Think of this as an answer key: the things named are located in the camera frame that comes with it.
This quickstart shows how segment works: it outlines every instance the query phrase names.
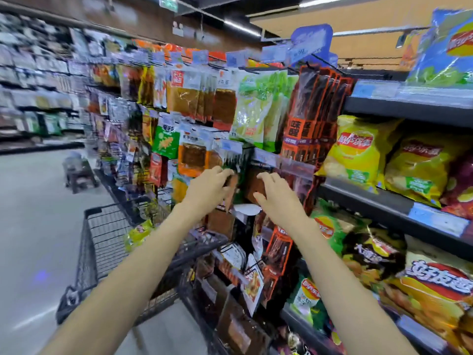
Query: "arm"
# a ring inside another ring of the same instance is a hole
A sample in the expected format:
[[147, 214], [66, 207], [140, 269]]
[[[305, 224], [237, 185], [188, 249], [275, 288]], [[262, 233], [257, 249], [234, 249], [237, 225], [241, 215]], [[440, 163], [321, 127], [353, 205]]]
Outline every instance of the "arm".
[[283, 228], [304, 256], [323, 304], [351, 355], [417, 355], [371, 292], [332, 251], [316, 222], [278, 174], [260, 173], [266, 190], [254, 196], [271, 220]]
[[163, 277], [179, 244], [228, 191], [230, 169], [205, 170], [184, 201], [136, 248], [58, 329], [41, 355], [114, 354]]

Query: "shopping cart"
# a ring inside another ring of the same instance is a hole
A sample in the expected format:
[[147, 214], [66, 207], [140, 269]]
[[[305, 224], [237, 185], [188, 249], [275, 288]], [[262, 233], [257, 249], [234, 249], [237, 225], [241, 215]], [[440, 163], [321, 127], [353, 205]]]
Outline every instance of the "shopping cart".
[[[84, 212], [76, 280], [74, 285], [66, 288], [61, 297], [56, 312], [58, 325], [64, 322], [100, 281], [128, 255], [124, 235], [146, 219], [151, 219], [155, 224], [162, 222], [169, 212], [168, 204], [162, 201], [151, 202], [148, 197], [91, 208]], [[181, 298], [203, 331], [209, 353], [227, 354], [226, 351], [223, 352], [225, 348], [220, 341], [214, 338], [212, 330], [199, 317], [195, 300], [192, 299], [192, 286], [188, 280], [189, 271], [198, 257], [227, 242], [228, 239], [223, 235], [209, 236], [198, 230], [191, 230], [179, 246], [145, 310], [134, 323], [133, 334], [139, 348], [142, 340], [136, 326]]]

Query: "forearm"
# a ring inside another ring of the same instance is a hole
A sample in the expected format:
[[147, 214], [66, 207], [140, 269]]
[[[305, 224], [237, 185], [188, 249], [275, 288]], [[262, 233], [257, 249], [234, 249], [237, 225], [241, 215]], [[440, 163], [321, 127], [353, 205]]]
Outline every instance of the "forearm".
[[69, 316], [41, 354], [114, 354], [163, 277], [193, 218], [177, 205]]
[[347, 352], [415, 355], [376, 299], [328, 245], [316, 222], [305, 218], [289, 231], [309, 268]]

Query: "tiled floor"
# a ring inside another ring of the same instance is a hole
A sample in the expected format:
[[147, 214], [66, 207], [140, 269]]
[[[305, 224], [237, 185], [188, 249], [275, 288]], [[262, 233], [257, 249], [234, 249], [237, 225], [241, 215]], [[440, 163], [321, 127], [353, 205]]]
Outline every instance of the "tiled floor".
[[[64, 187], [68, 153], [0, 156], [1, 355], [34, 355], [54, 333], [59, 299], [75, 279], [83, 211], [113, 202], [102, 186], [76, 195]], [[180, 302], [139, 329], [148, 354], [207, 353]], [[142, 353], [130, 333], [117, 351]]]

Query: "aisle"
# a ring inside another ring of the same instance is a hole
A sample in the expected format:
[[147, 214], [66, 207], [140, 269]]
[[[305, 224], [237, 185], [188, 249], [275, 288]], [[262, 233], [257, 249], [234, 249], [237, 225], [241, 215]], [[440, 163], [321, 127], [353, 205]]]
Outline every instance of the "aisle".
[[[0, 157], [2, 355], [34, 355], [54, 333], [59, 299], [75, 279], [83, 211], [113, 202], [102, 186], [76, 195], [64, 187], [62, 161], [69, 152]], [[180, 303], [139, 328], [150, 354], [206, 353]], [[117, 351], [138, 353], [130, 335]]]

